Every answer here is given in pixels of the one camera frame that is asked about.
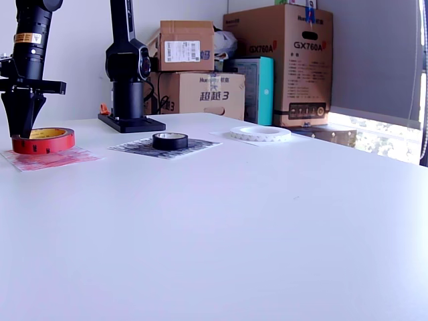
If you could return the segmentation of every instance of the barcode label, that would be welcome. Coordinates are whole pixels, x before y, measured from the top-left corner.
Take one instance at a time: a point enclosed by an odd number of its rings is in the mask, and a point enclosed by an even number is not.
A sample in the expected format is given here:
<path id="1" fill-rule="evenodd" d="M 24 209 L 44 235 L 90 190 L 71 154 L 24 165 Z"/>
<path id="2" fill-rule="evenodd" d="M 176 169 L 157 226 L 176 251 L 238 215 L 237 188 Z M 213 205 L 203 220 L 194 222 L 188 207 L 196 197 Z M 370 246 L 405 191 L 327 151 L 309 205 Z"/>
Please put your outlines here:
<path id="1" fill-rule="evenodd" d="M 165 62 L 200 62 L 200 41 L 166 41 Z"/>

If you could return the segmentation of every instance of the pink paper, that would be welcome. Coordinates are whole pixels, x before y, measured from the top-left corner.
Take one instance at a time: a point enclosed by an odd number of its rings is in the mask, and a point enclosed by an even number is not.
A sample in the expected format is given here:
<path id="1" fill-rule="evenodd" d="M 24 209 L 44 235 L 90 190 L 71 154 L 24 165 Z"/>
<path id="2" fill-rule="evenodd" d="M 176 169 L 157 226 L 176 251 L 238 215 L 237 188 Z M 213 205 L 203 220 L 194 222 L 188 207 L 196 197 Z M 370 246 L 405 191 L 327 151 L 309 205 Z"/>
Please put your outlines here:
<path id="1" fill-rule="evenodd" d="M 44 155 L 22 155 L 8 150 L 1 153 L 11 164 L 23 172 L 38 171 L 70 164 L 96 161 L 102 159 L 80 147 L 73 147 L 63 152 Z"/>

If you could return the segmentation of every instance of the teal box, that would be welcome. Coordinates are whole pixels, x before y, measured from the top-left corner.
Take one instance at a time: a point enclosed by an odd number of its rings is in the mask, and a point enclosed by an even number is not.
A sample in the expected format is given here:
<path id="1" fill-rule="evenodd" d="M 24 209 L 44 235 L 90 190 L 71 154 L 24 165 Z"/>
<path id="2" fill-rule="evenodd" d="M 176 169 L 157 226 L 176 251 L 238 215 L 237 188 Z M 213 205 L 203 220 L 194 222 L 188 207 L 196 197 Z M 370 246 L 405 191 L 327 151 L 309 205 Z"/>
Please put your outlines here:
<path id="1" fill-rule="evenodd" d="M 274 60 L 244 57 L 225 61 L 225 71 L 245 75 L 245 121 L 271 126 L 274 115 Z"/>

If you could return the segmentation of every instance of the yellow warning label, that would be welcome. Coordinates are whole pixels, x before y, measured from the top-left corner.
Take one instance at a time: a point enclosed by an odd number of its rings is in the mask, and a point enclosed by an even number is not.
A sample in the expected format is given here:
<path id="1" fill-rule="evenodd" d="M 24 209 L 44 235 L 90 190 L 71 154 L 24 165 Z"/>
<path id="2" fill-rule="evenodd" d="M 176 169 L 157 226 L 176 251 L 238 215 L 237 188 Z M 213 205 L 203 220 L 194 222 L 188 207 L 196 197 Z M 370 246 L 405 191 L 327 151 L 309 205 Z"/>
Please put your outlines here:
<path id="1" fill-rule="evenodd" d="M 59 137 L 67 132 L 64 129 L 59 128 L 43 128 L 43 129 L 33 129 L 31 131 L 29 139 L 44 139 L 44 138 L 53 138 Z"/>
<path id="2" fill-rule="evenodd" d="M 18 33 L 15 36 L 15 43 L 35 43 L 41 44 L 40 33 Z"/>

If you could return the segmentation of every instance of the patterned paper mat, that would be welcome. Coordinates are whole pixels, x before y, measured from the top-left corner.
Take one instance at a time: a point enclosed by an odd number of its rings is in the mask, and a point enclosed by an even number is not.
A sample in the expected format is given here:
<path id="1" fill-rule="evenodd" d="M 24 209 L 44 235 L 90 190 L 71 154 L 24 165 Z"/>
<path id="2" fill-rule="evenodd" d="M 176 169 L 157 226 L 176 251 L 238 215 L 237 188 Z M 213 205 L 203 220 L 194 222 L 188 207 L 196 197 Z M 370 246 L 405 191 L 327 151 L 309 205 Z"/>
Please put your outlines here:
<path id="1" fill-rule="evenodd" d="M 207 140 L 189 139 L 188 148 L 165 151 L 154 149 L 152 147 L 152 141 L 152 138 L 145 138 L 135 140 L 134 142 L 127 142 L 118 146 L 109 147 L 108 149 L 117 150 L 119 152 L 131 152 L 132 154 L 139 154 L 157 158 L 174 159 L 221 144 L 220 142 L 209 142 Z"/>
<path id="2" fill-rule="evenodd" d="M 17 169 L 23 172 L 38 171 L 39 169 L 49 169 L 52 167 L 60 167 L 102 159 L 102 157 L 98 157 L 91 152 L 76 146 L 63 152 L 44 155 L 22 155 L 17 154 L 12 150 L 1 152 L 1 154 Z"/>

